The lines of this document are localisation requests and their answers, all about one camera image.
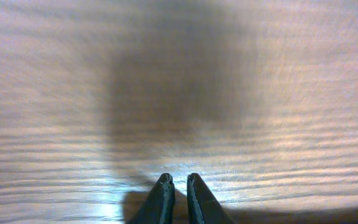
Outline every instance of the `wooden surface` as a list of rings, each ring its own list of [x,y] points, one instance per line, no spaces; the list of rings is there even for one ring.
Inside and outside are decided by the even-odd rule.
[[[358,207],[358,3],[0,1],[0,223],[121,223],[162,172]]]

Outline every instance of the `wood grain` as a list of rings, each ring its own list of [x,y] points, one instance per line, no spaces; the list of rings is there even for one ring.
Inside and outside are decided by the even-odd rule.
[[[358,207],[358,3],[0,1],[0,223],[122,223],[162,172]]]

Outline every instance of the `wooden table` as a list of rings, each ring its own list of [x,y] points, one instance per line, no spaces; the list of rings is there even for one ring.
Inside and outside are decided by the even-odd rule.
[[[238,219],[358,207],[358,3],[0,1],[0,223],[122,223],[163,172],[176,223],[191,172]]]

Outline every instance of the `light wood surface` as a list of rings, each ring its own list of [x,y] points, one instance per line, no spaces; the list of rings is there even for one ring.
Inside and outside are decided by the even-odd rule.
[[[163,172],[358,207],[358,1],[0,1],[0,223],[121,223]]]

